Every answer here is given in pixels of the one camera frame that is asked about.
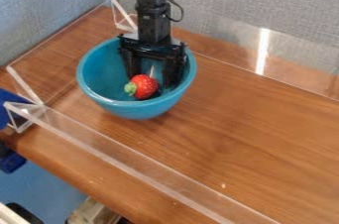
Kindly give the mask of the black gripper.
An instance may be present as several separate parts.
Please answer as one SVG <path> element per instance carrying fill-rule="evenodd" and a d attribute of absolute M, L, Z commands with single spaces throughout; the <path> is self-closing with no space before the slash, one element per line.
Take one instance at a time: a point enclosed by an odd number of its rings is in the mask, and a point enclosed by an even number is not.
<path fill-rule="evenodd" d="M 124 61 L 127 77 L 140 73 L 144 59 L 161 61 L 163 87 L 176 86 L 181 80 L 187 58 L 184 45 L 176 43 L 171 36 L 171 5 L 153 8 L 136 6 L 137 31 L 119 36 L 120 54 Z"/>

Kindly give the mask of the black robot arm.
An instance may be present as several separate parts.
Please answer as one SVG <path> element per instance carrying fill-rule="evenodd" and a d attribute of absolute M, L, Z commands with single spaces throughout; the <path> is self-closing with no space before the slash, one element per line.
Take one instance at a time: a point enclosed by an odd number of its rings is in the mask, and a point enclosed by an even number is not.
<path fill-rule="evenodd" d="M 185 44 L 171 36 L 171 5 L 173 0 L 136 0 L 137 33 L 119 35 L 119 50 L 127 76 L 141 72 L 143 61 L 161 62 L 164 88 L 176 85 L 185 64 Z"/>

